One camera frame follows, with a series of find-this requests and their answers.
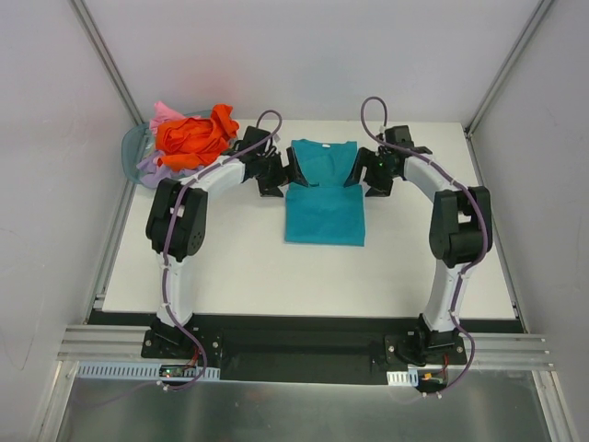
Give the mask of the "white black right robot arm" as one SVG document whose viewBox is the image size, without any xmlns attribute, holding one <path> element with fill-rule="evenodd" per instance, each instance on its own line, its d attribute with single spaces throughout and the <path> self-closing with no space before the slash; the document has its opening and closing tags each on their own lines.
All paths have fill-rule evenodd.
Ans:
<svg viewBox="0 0 589 442">
<path fill-rule="evenodd" d="M 413 334 L 395 350 L 415 365 L 435 363 L 457 345 L 459 310 L 468 279 L 491 250 L 491 195 L 467 187 L 444 170 L 425 148 L 362 147 L 345 185 L 364 181 L 368 197 L 389 196 L 395 178 L 415 185 L 432 203 L 429 246 L 436 259 L 433 285 Z"/>
</svg>

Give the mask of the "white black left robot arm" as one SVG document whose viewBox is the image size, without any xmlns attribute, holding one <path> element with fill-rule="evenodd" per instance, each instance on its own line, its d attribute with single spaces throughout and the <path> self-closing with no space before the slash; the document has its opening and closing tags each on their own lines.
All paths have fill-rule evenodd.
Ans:
<svg viewBox="0 0 589 442">
<path fill-rule="evenodd" d="M 157 185 L 145 228 L 162 280 L 152 329 L 173 357 L 186 357 L 194 347 L 193 334 L 184 329 L 193 316 L 189 292 L 194 276 L 187 267 L 204 242 L 209 202 L 250 179 L 262 196 L 281 197 L 281 188 L 292 182 L 307 186 L 295 150 L 287 148 L 286 157 L 284 164 L 275 146 L 235 152 L 185 179 L 164 179 Z"/>
</svg>

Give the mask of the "teal t shirt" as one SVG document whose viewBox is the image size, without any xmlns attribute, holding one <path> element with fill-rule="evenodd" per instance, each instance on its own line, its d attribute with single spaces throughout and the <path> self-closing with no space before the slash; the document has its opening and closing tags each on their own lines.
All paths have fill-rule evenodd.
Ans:
<svg viewBox="0 0 589 442">
<path fill-rule="evenodd" d="M 285 196 L 285 236 L 289 243 L 362 247 L 364 195 L 347 180 L 358 145 L 306 139 L 291 144 L 306 184 L 291 182 Z"/>
</svg>

